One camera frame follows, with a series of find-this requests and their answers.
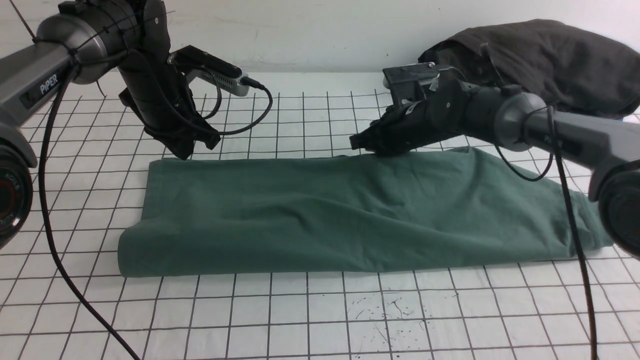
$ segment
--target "black grid line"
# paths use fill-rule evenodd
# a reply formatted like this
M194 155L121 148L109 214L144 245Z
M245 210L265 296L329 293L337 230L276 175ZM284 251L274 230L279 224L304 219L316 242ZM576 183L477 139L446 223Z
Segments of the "black grid line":
M349 350L349 360L353 360L351 355L351 334L349 332L349 308L347 306L347 287L344 280L344 271L340 273L340 279L342 280L342 292L344 293L344 319L345 326L347 328L347 349Z
M534 166L536 167L536 169L538 170L538 173L541 174L540 168L538 167L538 164L534 161ZM580 320L578 314L577 314L577 308L575 307L575 304L573 303L573 300L571 298L571 294L569 293L569 289L567 289L566 285L564 284L564 281L562 280L562 277L560 276L560 271L558 271L555 263L552 261L551 264L553 264L554 270L556 271L556 274L558 276L558 278L560 279L560 283L562 284L562 287L564 288L564 291L566 292L567 297L569 297L569 301L571 302L571 305L573 307L573 311L575 312L575 315L578 317L578 321L580 322L580 326L582 327L582 330L584 331L584 334L587 336L587 338L589 338L589 331L587 330L587 328L584 326L584 323Z
M536 298L533 296L533 291L531 291L531 287L528 286L527 277L524 275L524 271L522 271L522 266L520 266L520 264L518 264L518 269L520 270L520 275L522 276L522 279L524 280L525 285L527 285L526 288L529 290L529 296L531 297L531 300L533 301L533 306L536 309L536 314L538 316L538 320L540 321L540 324L542 324L542 329L545 330L545 336L547 337L547 341L549 342L549 345L551 345L552 344L551 336L549 336L549 332L547 331L547 326L545 325L545 322L542 321L542 315L540 314L540 309L538 309L538 304L536 303ZM558 355L556 353L556 350L554 348L552 348L552 351L554 352L554 356L557 359Z
M431 335L429 335L429 327L427 326L427 316L424 313L424 303L422 301L422 292L420 291L420 286L418 285L418 277L415 275L415 271L413 272L413 281L415 282L415 288L418 292L418 301L420 302L420 312L422 313L422 324L424 325L424 332L427 333L427 341L429 342L429 351L431 351L431 356L433 357L433 345L431 344Z
M229 358L229 345L231 344L231 328L233 325L233 319L234 319L234 295L236 294L236 282L237 282L237 278L238 275L235 274L234 275L234 286L233 286L233 290L231 293L231 306L229 308L229 330L227 331L227 349L225 350L225 359Z
M471 349L471 356L473 357L474 360L476 360L476 353L473 351L474 350L474 345L471 343L471 336L469 336L469 328L467 327L467 321L466 319L469 319L469 316L464 316L464 312L462 311L462 304L460 303L460 292L458 291L458 289L456 289L456 281L453 279L453 273L451 272L451 269L449 269L449 277L451 278L451 284L453 284L453 291L455 291L456 293L456 302L458 303L458 309L460 310L460 315L461 315L461 319L462 319L462 323L465 326L465 334L467 335L467 341L469 342L469 349Z
M122 119L124 119L124 111L122 112L122 114L121 114L121 116L120 116L120 122L118 123L118 125L122 123ZM114 133L113 133L113 138L111 139L111 141L110 141L110 143L109 143L109 147L108 147L108 149L110 149L110 148L111 148L111 146L112 146L112 144L113 144L113 140L115 139L116 134L117 134L117 132L114 132ZM100 169L104 166L104 161L105 161L105 160L106 160L106 157L105 157L105 158L104 158L104 160L102 160L102 162L100 163ZM132 164L132 163L133 163L133 158L131 159L131 162L129 163L129 170L131 169L131 164ZM95 177L95 179L93 180L92 189L93 189L93 187L95 186L95 183L96 183L97 179L98 179L98 177L96 176L96 177ZM127 180L127 177L125 176L125 181L123 181L123 183L122 183L122 188L120 189L120 192L118 193L118 199L117 199L117 200L116 200L116 202L115 202L115 206L117 206L117 205L118 205L118 201L120 200L120 195L122 194L122 190L124 189L124 184L126 183L126 180ZM86 200L85 200L85 206L86 206L86 203L89 201L90 196L91 196L91 195L88 195L88 196L87 196L87 198L86 198ZM111 223L111 221L113 220L113 215L115 214L115 211L116 211L116 210L114 209L114 210L111 212L111 218L109 219L109 223ZM76 229L77 229L77 226L78 226L78 224L79 224L80 220L82 219L82 212L80 212L80 215L78 216L78 220L77 220L77 222L76 222L76 225L74 226L73 233L75 233L75 231L76 231ZM107 230L105 230L105 232L104 232L104 236L102 237L102 243L101 243L101 245L100 245L100 249L102 249L102 247L104 246L104 241L105 241L105 239L106 239L106 236L107 236ZM87 282L86 282L86 287L84 288L83 296L86 296L86 292L89 290L89 286L90 286L90 283L91 283L91 278L92 278L92 275L93 275L93 273L94 273L94 271L95 271L95 267L96 267L96 265L97 265L97 263L98 263L98 260L99 260L99 259L100 259L100 252L98 251L98 253L96 254L95 260L93 261L93 267L92 267L92 269L91 269L91 272L90 272L90 275L89 275L89 279L88 279L88 280L87 280ZM125 286L125 284L126 284L126 279L125 279L125 281L123 282L123 285L122 285L122 291L124 291L124 286ZM80 307L81 307L81 306L82 306L82 305L81 305L80 303L78 303L78 305L77 305L77 307L76 307L76 313L75 313L75 315L74 315L74 321L72 322L72 327L71 327L71 329L73 329L73 326L75 326L75 325L76 325L77 317L78 317L78 314L79 314L79 312L80 312ZM116 319L117 307L118 307L118 304L116 304L116 309L113 311L113 321L115 321L115 319ZM110 338L110 337L111 337L111 335L110 335L110 334L108 334L108 335L107 335L107 339L106 339L106 341L105 341L105 349L106 349L106 346L107 346L107 344L108 344L108 341L109 341L109 338ZM65 353L65 351L66 351L66 349L67 349L67 345L68 345L68 343L69 343L69 339L70 339L70 338L71 338L71 334L69 334L69 335L67 336L67 339L66 339L66 341L65 341L65 346L63 347L62 353L61 353L61 355L60 355L60 360L62 360L62 356L64 356L64 353Z
M389 322L388 322L388 314L387 314L387 306L385 304L385 294L382 290L382 279L380 279L380 273L378 273L378 286L380 287L380 299L382 300L382 313L384 314L384 322L385 322L385 332L387 333L387 338L383 339L387 342L387 346L389 347L389 358L393 360L393 355L391 354L391 335L389 334Z
M184 345L184 357L183 357L183 360L187 359L187 352L189 351L189 337L191 336L191 328L193 326L193 313L195 312L195 309L196 309L196 299L198 298L198 288L199 287L200 287L200 275L198 275L198 280L196 280L196 291L193 292L193 301L191 303L191 318L189 318L189 328L187 329L187 340L186 340L186 343Z
M160 278L160 285L158 286L158 292L156 293L156 298L154 299L154 311L153 313L151 313L151 321L149 322L149 330L147 331L147 341L145 342L145 349L142 352L142 356L140 357L141 359L145 358L147 354L147 350L149 348L149 339L151 338L151 332L152 332L151 329L154 329L154 319L156 318L156 309L158 305L158 299L160 298L160 291L162 291L163 282L164 282L164 277Z
M498 315L500 316L500 321L502 322L502 327L504 328L504 334L507 336L507 341L509 341L509 347L511 347L511 353L513 357L516 358L516 352L513 349L513 344L511 342L511 336L509 336L509 329L507 329L507 324L504 323L504 317L502 315L502 310L500 310L500 304L498 303L498 295L495 293L495 289L493 288L493 284L491 283L491 278L489 277L489 272L486 271L486 266L483 266L484 276L486 276L487 282L489 282L489 287L491 288L491 292L493 293L493 300L495 301L495 306L498 308Z
M604 288L602 287L602 285L600 284L600 282L598 281L598 276L596 274L595 271L593 271L593 268L591 267L591 264L589 263L589 261L587 260L587 266L589 267L589 269L591 270L591 273L593 274L593 276L589 276L590 279L595 279L596 282L598 283L598 286L602 289L602 293L604 294L604 298L607 300L607 303L609 304L609 306L611 306L611 309L615 309L615 307L613 306L613 304L611 304L611 300L609 299L609 294L607 294L607 292L604 290ZM627 337L627 339L629 340L629 342L631 342L631 338L629 336L628 331L626 330L626 328L624 327L624 325L622 324L622 321L620 320L620 315L618 314L618 312L614 311L613 312L614 316L616 317L616 320L618 321L618 325L620 325L620 327L622 328L622 330L625 333L625 336ZM582 326L584 327L584 331L587 334L587 338L591 338L589 332L586 329L586 326L584 325L584 322L581 320L580 323L582 324ZM640 357L640 353L638 352L638 349L636 347L633 347L634 351L636 352L636 355L638 357Z
M637 313L638 311L623 311L622 313L625 312L633 312L633 313ZM549 314L549 315L545 315L545 316L563 316L563 315L575 315L575 313L558 313L558 314ZM507 315L504 318L528 318L528 317L532 317L532 316L536 316L536 315ZM403 319L388 319L387 322L390 323L402 323L402 322L406 322L407 320L428 320L428 321L437 321L437 320L461 320L461 319L496 319L498 318L498 316L495 315L491 315L491 316L457 316L457 317L452 317L452 318L438 318L438 317L429 317L426 319L421 319L421 318L403 318ZM348 322L345 321L325 321L325 322L312 322L311 324L313 325L327 325L327 324L349 324L349 323L377 323L380 322L381 320L349 320ZM127 332L127 331L156 331L156 330L160 330L160 331L167 331L167 330L194 330L194 329L240 329L240 328L248 328L248 327L269 327L269 326L274 326L274 325L307 325L309 324L309 322L286 322L286 323L277 323L277 324L272 324L272 323L255 323L255 324L242 324L242 325L232 325L232 326L227 326L227 325L215 325L215 326L174 326L174 327L142 327L140 329L118 329L116 328L116 330L118 332ZM0 334L0 338L2 337L12 337L12 336L28 336L28 335L60 335L60 334L93 334L95 332L105 332L105 330L81 330L81 331L40 331L40 332L13 332L11 334ZM600 342L600 344L606 344L606 345L610 345L610 344L634 344L637 343L637 341L602 341ZM589 343L587 341L581 341L581 342L575 342L573 343L574 345L589 345ZM541 346L541 347L547 347L547 346L557 346L557 345L553 345L552 343L549 344L544 344L544 345L513 345L513 346L500 346L500 347L495 347L495 348L518 348L518 347L535 347L535 346ZM473 350L478 350L478 349L483 349L483 348L488 348L488 347L473 347Z
M81 99L82 99L82 97L81 97L81 98L76 102L76 107L77 107L77 106L78 106L78 104L80 103L80 100L81 100ZM56 205L56 201L58 200L58 197L60 196L60 194L61 194L61 192L58 192L58 194L56 194L56 198L55 198L55 200L54 200L54 201L52 202L52 204L51 204L51 209ZM42 233L42 232L38 235L38 237L36 237L36 243L38 242L38 238L39 238L40 236L43 236L43 233ZM62 256L60 257L60 261L64 261L64 255L62 255ZM19 356L19 358L20 358L20 357L22 357L22 354L24 353L24 350L26 349L27 344L29 343L29 339L30 339L30 337L31 337L31 333L33 332L33 329L35 328L36 323L38 322L38 317L40 316L40 310L42 309L42 306L43 306L43 304L44 304L44 302L45 302L45 300L46 300L47 296L49 296L49 291L51 290L51 285L53 284L54 276L52 276L52 277L51 277L51 281L49 282L49 285L48 285L48 287L47 287L47 291L45 292L45 296L44 296L44 298L42 299L41 303L38 305L38 310L36 311L36 316L35 316L35 318L33 319L33 325L31 326L31 330L29 331L29 334L27 335L27 338L26 338L26 340L25 340L25 342L24 342L24 345L22 346L22 350L20 351L20 356Z
M72 279L84 279L86 277L88 277L88 275L74 275L74 276L70 276ZM120 277L120 275L93 275L92 278L105 278L105 277ZM45 276L45 277L24 277L24 278L20 278L19 280L33 280L33 279L51 279L51 276ZM56 276L55 279L62 279L62 276ZM611 282L611 283L606 283L605 285L634 285L634 282ZM578 286L577 284L571 284L571 285L566 285L566 286ZM521 289L543 289L543 288L558 288L560 287L560 285L531 285L531 286L495 286L493 287L493 289L495 290L521 290ZM456 290L458 291L472 291L472 290L487 290L490 288L456 288ZM428 288L428 289L419 289L420 291L450 291L452 290L452 288ZM404 289L398 289L398 290L393 290L394 293L411 293L411 292L415 292L416 290L404 290ZM367 293L371 293L372 291L347 291L347 294L367 294ZM316 292L309 292L309 295L342 295L343 292L334 292L334 291L327 291L327 292L321 292L321 293L316 293ZM281 293L281 294L272 294L272 297L286 297L286 296L295 296L295 295L306 295L306 293ZM235 295L235 298L247 298L247 297L263 297L265 296L264 294L256 294L256 295ZM131 300L131 299L123 299L123 300L119 300L119 302L128 302L128 301L141 301L141 300L154 300L155 298L147 298L147 299L135 299L135 300ZM163 297L163 300L191 300L192 297ZM231 299L231 296L206 296L206 297L198 297L197 299ZM108 302L113 302L112 300L94 300L92 301L92 303L108 303ZM75 302L47 302L47 304L71 304L71 303L75 303ZM22 306L22 305L39 305L39 302L35 302L35 303L21 303L21 304L5 304L3 305L3 307L12 307L12 306ZM633 311L640 311L640 310L615 310L616 312L619 313L624 313L624 312L633 312ZM612 313L613 311L596 311L597 313ZM567 314L575 314L576 312L572 312L572 313L557 313L560 315L567 315ZM586 313L586 311L579 311L578 313L582 314L582 313Z
M269 274L269 314L267 320L267 358L271 355L269 346L271 345L271 299L273 294L273 273Z

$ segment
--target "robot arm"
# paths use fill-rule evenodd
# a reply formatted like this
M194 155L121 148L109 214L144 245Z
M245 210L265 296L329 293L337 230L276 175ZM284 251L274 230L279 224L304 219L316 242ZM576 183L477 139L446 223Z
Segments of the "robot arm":
M457 79L440 84L429 99L389 109L351 137L354 149L395 156L467 135L509 149L532 146L553 152L547 105L519 86L475 86ZM572 113L554 114L562 157L592 171L589 199L613 240L640 256L640 126Z
M194 47L171 54L162 0L65 1L58 9L40 24L33 45L0 59L0 248L31 209L28 168L37 166L37 158L19 128L48 104L77 65L72 82L81 85L117 67L127 85L122 102L147 134L183 160L195 141L213 149L222 135L196 110L191 80L200 77L239 96L249 86L264 89L239 68Z

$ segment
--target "green towel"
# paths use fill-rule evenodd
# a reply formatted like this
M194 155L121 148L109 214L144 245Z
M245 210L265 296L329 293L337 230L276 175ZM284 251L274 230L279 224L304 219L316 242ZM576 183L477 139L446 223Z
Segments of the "green towel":
M532 176L531 172L520 169ZM612 244L596 204L572 201L582 244ZM561 188L461 148L318 159L149 166L123 276L393 272L571 258Z

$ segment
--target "black wire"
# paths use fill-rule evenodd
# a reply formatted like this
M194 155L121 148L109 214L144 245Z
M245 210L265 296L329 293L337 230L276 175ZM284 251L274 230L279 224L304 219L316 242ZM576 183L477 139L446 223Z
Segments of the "black wire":
M116 19L113 18L113 16L111 16L111 13L109 13L108 11L106 11L105 9L103 9L101 6L97 6L95 4L93 4L91 1L88 1L87 4L89 6L94 6L96 9L98 9L99 11L101 11L106 17L108 17L109 19L111 19L111 21L113 22L113 24L116 24L116 27L118 28L118 34L120 35L120 37L122 38L122 43L124 44L125 49L129 48L129 44L127 44L127 38L125 38L125 31L123 29L120 28L120 22L117 22ZM120 10L122 11L122 13L125 15L125 19L129 19L129 23L131 24L131 26L133 27L133 21L131 20L130 16L126 16L127 13L126 11L122 8L122 6L120 6L119 4L118 7L120 8Z
M170 12L165 12L163 15L169 15L170 13L174 13L174 12L175 12L175 10L172 10L172 11L170 11ZM74 50L76 50L76 51L77 51L77 50L78 50L78 49L80 49L82 46L85 46L86 44L88 44L89 42L91 42L94 38L96 38L96 37L98 37L98 36L102 35L102 33L105 33L105 32L107 32L107 31L109 31L109 29L111 29L111 28L112 28L112 27L114 27L114 26L119 26L119 24L120 24L121 22L123 22L123 21L131 20L131 18L132 18L132 17L135 17L135 16L136 16L136 14L129 15L129 16L124 17L124 19L120 19L120 20L116 21L115 23L113 23L113 24L111 24L111 25L109 25L109 26L104 26L104 27L102 28L102 30L100 30L100 31L96 32L96 34L94 34L94 35L92 35L90 38L86 39L82 44L78 45ZM154 18L154 17L150 17L149 19L144 20L143 22L141 22L141 23L139 23L139 24L137 24L137 25L131 26L130 28L125 28L125 29L123 29L122 31L124 31L124 32L126 33L126 32L127 32L127 31L129 31L129 30L133 30L133 29L137 28L138 26L139 26L139 27L142 27L142 25L144 25L144 24L146 24L146 23L148 23L148 22L150 22L150 21L153 21L153 20L155 20L155 18Z
M447 70L449 71L453 71L453 72L457 72L458 75L460 75L462 77L462 80L464 80L466 83L468 83L469 81L467 80L467 77L462 73L462 71L460 71L460 69L458 69L457 67L450 67Z
M542 179L545 178L545 176L547 176L547 174L549 173L549 170L551 169L551 165L553 165L554 163L554 155L553 154L549 154L549 162L547 163L547 167L545 168L545 170L542 172L542 174L540 174L538 177L527 177L522 175L521 172L519 172L515 167L513 167L513 165L509 162L509 160L507 160L504 155L502 154L502 151L500 150L500 147L498 145L494 145L495 149L498 150L498 154L500 155L500 157L502 158L502 160L504 161L505 164L507 164L507 166L517 175L519 176L521 179L526 180L526 181L530 181L532 183L535 183L536 181L540 181Z
M74 295L80 300L80 303L89 310L91 315L95 317L105 329L116 339L118 342L126 349L126 351L131 355L134 360L140 360L140 358L136 355L135 351L127 344L127 342L112 328L112 326L89 304L89 302L84 298L82 293L75 286L64 266L62 265L62 261L60 260L60 256L58 255L58 251L56 250L56 243L53 240L53 231L51 229L51 220L49 219L49 207L47 205L47 192L45 189L45 174L46 174L46 163L47 163L47 153L49 152L49 142L51 140L51 132L53 130L53 123L56 120L56 115L58 114L58 109L60 108L60 104L62 103L62 98L67 91L67 87L76 76L77 71L79 70L79 65L74 65L73 69L67 75L67 77L62 81L60 85L60 89L58 90L58 94L56 95L55 100L53 101L53 105L51 107L51 113L49 114L49 119L47 120L47 125L45 126L44 137L42 139L42 148L40 149L40 164L38 165L38 185L40 187L39 195L40 195L40 207L42 208L42 222L44 223L44 229L47 235L47 243L49 243L49 250L51 251L51 256L53 257L54 263L56 263L56 268L60 272L60 275L65 280L71 291Z
M102 94L102 97L107 97L107 95L104 95L104 91L102 91L102 87L100 86L100 81L96 80L95 83L96 85L98 85L98 90L100 90L100 94Z
M155 85L157 87L160 88L160 84L158 83L158 80L156 79L155 76L152 76L151 79L153 79L153 81L155 81ZM191 129L195 130L195 131L200 131L203 132L205 134L211 135L211 136L219 136L219 135L237 135L239 133L244 133L245 131L253 128L254 126L256 126L257 124L260 124L260 122L262 120L264 120L265 117L267 117L267 114L269 113L269 111L271 111L271 107L273 106L273 96L271 95L271 92L269 91L269 89L267 89L264 85L260 84L258 81L250 79L250 78L243 78L246 83L245 85L248 85L252 88L256 88L256 89L260 89L262 91L264 91L267 96L269 97L269 105L267 105L267 108L264 110L264 112L262 113L262 115L260 115L257 119L255 119L251 124L238 129L238 130L233 130L233 131L216 131L216 130L212 130L212 129L207 129L204 127L201 127L197 124L194 124L192 121L190 121L189 119L185 118L184 116L182 116L182 114L180 114L171 104L171 102L166 98L164 92L160 91L160 100L162 100L163 102L166 103L167 107L169 108L169 111L171 111L172 115L178 119L181 123L183 123L184 125L190 127Z
M264 118L267 117L267 114L269 113L269 111L271 111L271 107L273 106L273 96L271 96L271 92L265 86L259 87L258 89L264 91L269 97L269 105L267 105L267 108L262 112L262 115L260 115L257 119L255 119L251 124L241 129L233 130L233 131L220 131L219 132L220 135L237 135L239 133L244 133L245 131L256 126L257 124L260 124L260 121L263 121Z
M117 61L117 60L121 60L124 59L127 55L129 55L129 49L127 50L123 50L123 51L119 51L111 56L107 56L105 58L101 58L99 60L95 60L95 61L82 61L80 63L80 65L82 66L91 66L91 65L98 65L98 64L103 64L103 63L110 63L112 61Z
M11 3L11 6L13 6L13 9L15 10L15 13L18 14L18 17L20 18L20 21L22 21L22 25L24 25L24 27L29 32L29 35L31 36L31 41L33 41L33 42L38 41L38 38L33 33L33 30L31 30L31 28L29 27L29 24L27 24L27 21L24 20L24 17L22 16L22 13L20 13L20 10L18 10L18 7L13 3L13 0L9 0L9 2Z
M209 76L215 83L216 91L218 92L218 99L216 100L216 105L213 107L213 110L211 110L211 112L207 116L203 117L204 120L211 119L213 116L215 116L218 113L218 111L220 110L220 106L222 105L222 89L220 88L220 84L218 84L218 80L216 80L216 76L214 76L214 74L211 71L207 70L207 68L202 66L191 66L191 65L183 65L183 64L177 64L177 66L180 68L185 68L190 70L204 71L207 74L209 74Z
M582 283L584 285L584 296L587 301L587 316L589 318L589 332L590 345L591 345L591 360L598 360L598 339L596 334L596 316L593 308L593 296L591 294L591 285L589 283L589 272L587 271L587 260L582 249L582 243L578 236L578 227L575 223L575 215L573 214L573 204L571 203L571 196L569 194L569 186L567 185L566 175L564 174L564 167L562 162L562 154L560 150L560 144L556 135L556 123L554 121L554 108L549 106L547 108L547 118L549 123L549 131L551 133L551 142L553 143L554 153L556 154L556 164L558 167L558 173L560 174L560 182L562 184L562 193L564 197L564 205L566 207L566 214L569 218L569 227L571 229L571 236L573 243L575 244L575 252L578 255L578 262L580 263L580 272L582 273Z
M522 128L524 129L524 124L527 123L527 121L529 120L529 118L531 117L531 115L533 115L534 113L537 113L540 110L544 110L544 109L548 109L548 106L545 106L544 108L540 108L538 110L534 110L530 113L527 114L527 117L524 118L523 122L522 122ZM500 155L500 157L502 158L502 160L504 161L505 164L507 164L507 166L511 169L511 171L513 171L518 177L520 177L520 179L526 180L526 181L530 181L532 183L535 183L536 181L540 181L542 179L545 178L545 176L547 176L547 174L549 173L549 170L551 170L551 166L554 163L554 154L550 153L549 154L549 161L547 163L547 167L544 169L544 171L542 172L542 174L540 174L538 177L527 177L522 175L521 172L519 172L515 167L513 167L513 165L509 162L509 160L507 160L507 158L504 157L504 155L502 154L502 151L500 150L500 147L498 145L495 145L495 149L498 150L498 154Z

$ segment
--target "piper logo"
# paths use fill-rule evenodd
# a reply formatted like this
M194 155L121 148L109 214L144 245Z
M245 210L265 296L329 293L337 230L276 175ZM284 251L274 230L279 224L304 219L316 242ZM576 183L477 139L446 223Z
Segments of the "piper logo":
M549 136L549 135L545 135L545 142L547 144L549 144L549 145L553 145L554 144L554 142L551 139L551 136ZM562 149L562 144L563 144L562 140L558 139L558 146L560 147L560 149Z
M40 85L40 92L45 95L58 84L58 75L51 76L44 84Z

